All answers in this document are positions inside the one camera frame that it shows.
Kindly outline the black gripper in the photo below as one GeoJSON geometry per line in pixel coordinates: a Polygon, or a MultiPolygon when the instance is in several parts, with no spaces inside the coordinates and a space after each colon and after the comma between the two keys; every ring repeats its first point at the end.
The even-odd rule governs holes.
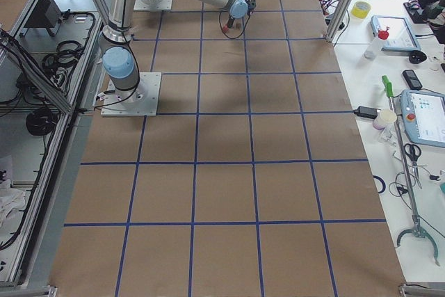
{"type": "Polygon", "coordinates": [[[232,28],[236,19],[242,19],[245,16],[250,17],[256,8],[256,4],[256,0],[235,0],[229,8],[229,18],[225,27],[232,28]]]}

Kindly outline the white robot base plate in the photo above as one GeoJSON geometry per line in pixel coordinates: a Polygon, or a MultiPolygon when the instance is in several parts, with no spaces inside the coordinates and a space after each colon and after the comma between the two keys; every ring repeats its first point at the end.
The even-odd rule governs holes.
{"type": "Polygon", "coordinates": [[[101,108],[103,117],[138,117],[157,114],[159,91],[161,87],[160,72],[141,72],[136,91],[123,92],[116,90],[109,81],[107,90],[111,94],[104,96],[104,106],[101,108]]]}

